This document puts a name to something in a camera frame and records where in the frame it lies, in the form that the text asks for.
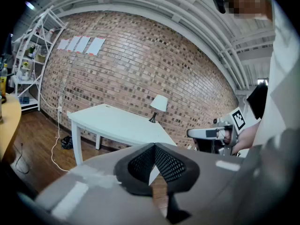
white tabletop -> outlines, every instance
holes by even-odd
[[[111,105],[97,105],[70,113],[68,117],[81,128],[128,145],[167,143],[176,146],[158,122],[149,122],[149,118]]]

table lamp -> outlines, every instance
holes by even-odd
[[[161,110],[165,112],[167,110],[167,102],[168,99],[161,95],[156,95],[155,99],[150,104],[151,107],[154,107],[155,109]],[[155,123],[155,116],[157,112],[154,112],[152,118],[149,119],[150,122]]]

wooden table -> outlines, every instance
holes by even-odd
[[[21,119],[21,105],[15,97],[6,94],[6,103],[2,104],[3,121],[0,122],[0,161],[5,151],[12,146]]]
[[[97,105],[69,113],[68,117],[72,121],[72,140],[77,165],[83,163],[80,128],[97,135],[96,149],[100,148],[101,137],[131,146],[147,143],[167,143],[176,146],[176,143],[174,143],[158,122],[149,122],[149,118],[124,111],[111,105]],[[158,174],[159,171],[155,167],[150,176],[150,183]]]

black plastic bag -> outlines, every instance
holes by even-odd
[[[61,139],[60,142],[61,142],[62,149],[72,149],[73,148],[72,136],[66,136],[65,138]]]

white lampshade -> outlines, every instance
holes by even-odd
[[[156,95],[156,98],[152,101],[150,106],[165,112],[167,110],[167,103],[168,99],[166,97]]]

